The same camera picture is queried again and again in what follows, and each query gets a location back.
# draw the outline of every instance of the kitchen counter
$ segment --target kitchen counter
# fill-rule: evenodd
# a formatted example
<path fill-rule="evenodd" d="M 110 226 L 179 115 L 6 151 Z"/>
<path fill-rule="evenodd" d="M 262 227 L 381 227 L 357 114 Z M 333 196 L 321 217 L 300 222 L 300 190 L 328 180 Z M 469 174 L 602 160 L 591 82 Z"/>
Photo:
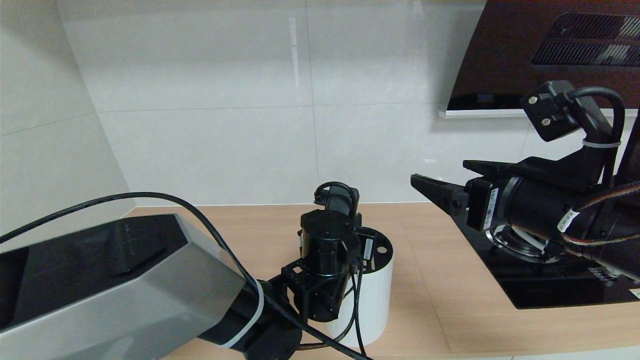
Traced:
<path fill-rule="evenodd" d="M 206 206 L 245 267 L 269 279 L 299 257 L 300 215 L 314 205 Z M 367 346 L 375 360 L 445 359 L 553 354 L 640 345 L 640 302 L 552 309 L 516 309 L 454 222 L 435 205 L 362 204 L 363 225 L 385 234 L 396 260 L 388 325 Z M 179 213 L 136 208 L 129 216 Z M 303 341 L 312 340 L 307 334 Z M 243 359 L 240 353 L 193 340 L 166 360 Z M 332 349 L 293 359 L 344 358 Z"/>

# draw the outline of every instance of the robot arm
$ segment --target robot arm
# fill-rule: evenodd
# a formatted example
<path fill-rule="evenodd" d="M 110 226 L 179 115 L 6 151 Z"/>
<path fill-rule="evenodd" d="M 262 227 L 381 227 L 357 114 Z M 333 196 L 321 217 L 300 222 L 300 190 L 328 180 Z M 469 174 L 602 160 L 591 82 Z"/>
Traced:
<path fill-rule="evenodd" d="M 129 196 L 122 195 L 112 199 Z M 232 253 L 175 214 L 124 218 L 0 254 L 2 358 L 151 360 L 194 338 L 247 360 L 286 360 L 321 346 L 300 347 L 302 330 L 291 318 L 338 317 L 360 242 L 371 234 L 362 229 L 356 189 L 327 183 L 315 197 L 324 209 L 301 217 L 301 257 L 259 287 Z M 23 232 L 16 231 L 0 243 Z"/>
<path fill-rule="evenodd" d="M 612 100 L 613 126 L 585 95 Z M 584 256 L 640 280 L 640 120 L 613 177 L 624 121 L 624 105 L 616 93 L 550 81 L 520 104 L 543 140 L 582 128 L 583 148 L 558 161 L 467 160 L 463 166 L 482 176 L 466 186 L 418 174 L 412 176 L 412 186 L 450 216 L 466 215 L 467 225 L 486 232 L 492 241 L 499 241 L 496 230 L 508 225 L 541 250 L 535 255 L 516 254 L 521 258 L 545 263 L 559 256 Z M 515 253 L 506 242 L 500 247 Z"/>

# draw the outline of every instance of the induction cooktop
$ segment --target induction cooktop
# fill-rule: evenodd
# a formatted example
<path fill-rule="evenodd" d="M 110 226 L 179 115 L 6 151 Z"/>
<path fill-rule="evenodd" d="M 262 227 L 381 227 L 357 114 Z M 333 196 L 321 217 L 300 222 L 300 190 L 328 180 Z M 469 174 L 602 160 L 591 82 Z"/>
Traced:
<path fill-rule="evenodd" d="M 640 282 L 590 260 L 565 256 L 548 263 L 532 263 L 467 227 L 466 215 L 453 220 L 518 309 L 640 300 Z"/>

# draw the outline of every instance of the wall tile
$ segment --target wall tile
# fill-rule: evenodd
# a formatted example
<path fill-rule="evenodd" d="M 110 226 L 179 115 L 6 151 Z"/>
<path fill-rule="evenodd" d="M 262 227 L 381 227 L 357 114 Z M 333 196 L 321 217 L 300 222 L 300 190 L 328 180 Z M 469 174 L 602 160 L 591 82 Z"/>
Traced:
<path fill-rule="evenodd" d="M 484 1 L 309 1 L 316 105 L 447 102 Z"/>
<path fill-rule="evenodd" d="M 2 135 L 93 113 L 55 0 L 3 3 Z"/>
<path fill-rule="evenodd" d="M 4 135 L 0 152 L 5 233 L 79 202 L 127 191 L 96 114 Z M 120 200 L 82 210 L 3 244 L 2 251 L 118 219 L 133 207 L 133 200 Z"/>
<path fill-rule="evenodd" d="M 59 4 L 98 112 L 311 105 L 303 1 Z"/>
<path fill-rule="evenodd" d="M 310 107 L 99 115 L 132 191 L 166 192 L 198 205 L 313 201 Z"/>
<path fill-rule="evenodd" d="M 410 186 L 420 173 L 464 185 L 477 176 L 466 159 L 516 161 L 525 119 L 444 120 L 437 104 L 317 106 L 320 181 L 344 181 L 363 202 L 422 201 Z"/>

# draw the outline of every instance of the white cable tie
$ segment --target white cable tie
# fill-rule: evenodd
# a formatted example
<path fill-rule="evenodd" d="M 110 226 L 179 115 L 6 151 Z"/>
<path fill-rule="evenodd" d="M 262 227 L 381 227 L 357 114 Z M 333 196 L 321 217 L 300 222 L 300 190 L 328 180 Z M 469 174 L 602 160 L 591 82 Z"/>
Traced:
<path fill-rule="evenodd" d="M 575 219 L 575 217 L 579 214 L 579 212 L 575 212 L 573 209 L 569 209 L 569 211 L 564 214 L 562 219 L 560 219 L 560 222 L 557 226 L 558 230 L 560 230 L 561 233 L 565 232 L 569 228 L 569 225 L 571 225 L 573 219 Z"/>
<path fill-rule="evenodd" d="M 251 320 L 240 330 L 231 340 L 227 341 L 222 345 L 218 345 L 221 348 L 230 348 L 234 346 L 248 331 L 251 327 L 258 321 L 260 316 L 262 315 L 262 310 L 264 309 L 264 290 L 262 289 L 262 285 L 256 278 L 251 276 L 253 281 L 255 282 L 255 287 L 258 289 L 258 308 L 255 310 L 255 314 Z"/>
<path fill-rule="evenodd" d="M 619 147 L 622 144 L 622 142 L 595 143 L 595 142 L 588 142 L 587 139 L 582 139 L 582 144 L 586 147 L 592 147 L 595 149 L 612 149 L 614 147 Z"/>

